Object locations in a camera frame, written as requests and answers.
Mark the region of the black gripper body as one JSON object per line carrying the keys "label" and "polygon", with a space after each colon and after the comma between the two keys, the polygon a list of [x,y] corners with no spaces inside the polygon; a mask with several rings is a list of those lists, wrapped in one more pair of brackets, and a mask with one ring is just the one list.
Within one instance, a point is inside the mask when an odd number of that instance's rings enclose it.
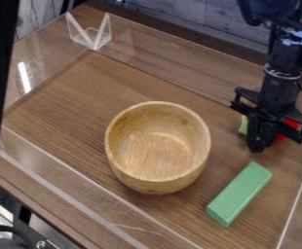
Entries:
{"label": "black gripper body", "polygon": [[[230,108],[249,117],[256,114],[264,122],[277,123],[284,134],[302,144],[302,112],[297,108],[300,91],[302,90],[302,69],[277,69],[265,65],[265,79],[260,90],[237,87],[236,98]],[[298,129],[285,124],[285,119],[300,123]]]}

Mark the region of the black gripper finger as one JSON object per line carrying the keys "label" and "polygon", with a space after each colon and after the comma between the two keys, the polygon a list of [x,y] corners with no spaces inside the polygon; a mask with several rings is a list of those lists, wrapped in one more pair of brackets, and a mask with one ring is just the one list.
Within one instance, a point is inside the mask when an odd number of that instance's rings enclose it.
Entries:
{"label": "black gripper finger", "polygon": [[280,135],[281,126],[277,123],[264,122],[262,124],[262,136],[264,136],[264,145],[269,148]]}
{"label": "black gripper finger", "polygon": [[246,142],[253,153],[262,153],[266,145],[265,139],[261,135],[262,121],[256,114],[250,114],[246,133]]}

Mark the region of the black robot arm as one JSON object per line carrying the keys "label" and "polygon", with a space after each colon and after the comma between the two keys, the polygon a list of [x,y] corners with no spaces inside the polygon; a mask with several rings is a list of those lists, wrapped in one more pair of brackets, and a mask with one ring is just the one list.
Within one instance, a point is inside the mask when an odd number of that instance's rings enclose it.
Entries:
{"label": "black robot arm", "polygon": [[230,108],[248,118],[246,143],[261,153],[282,135],[302,143],[302,0],[237,0],[252,26],[269,24],[269,62],[260,90],[238,87]]}

